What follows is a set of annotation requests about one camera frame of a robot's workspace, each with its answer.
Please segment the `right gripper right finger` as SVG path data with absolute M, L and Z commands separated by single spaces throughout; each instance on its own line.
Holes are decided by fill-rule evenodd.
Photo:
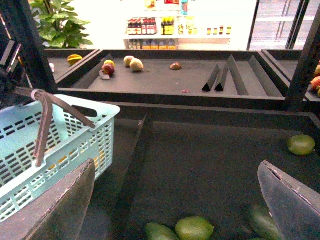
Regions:
M 268 161 L 257 171 L 263 198 L 283 240 L 320 238 L 320 194 Z

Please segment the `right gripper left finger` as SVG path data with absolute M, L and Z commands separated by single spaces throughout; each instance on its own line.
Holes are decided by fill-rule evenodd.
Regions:
M 92 159 L 0 224 L 2 240 L 77 240 L 93 194 Z

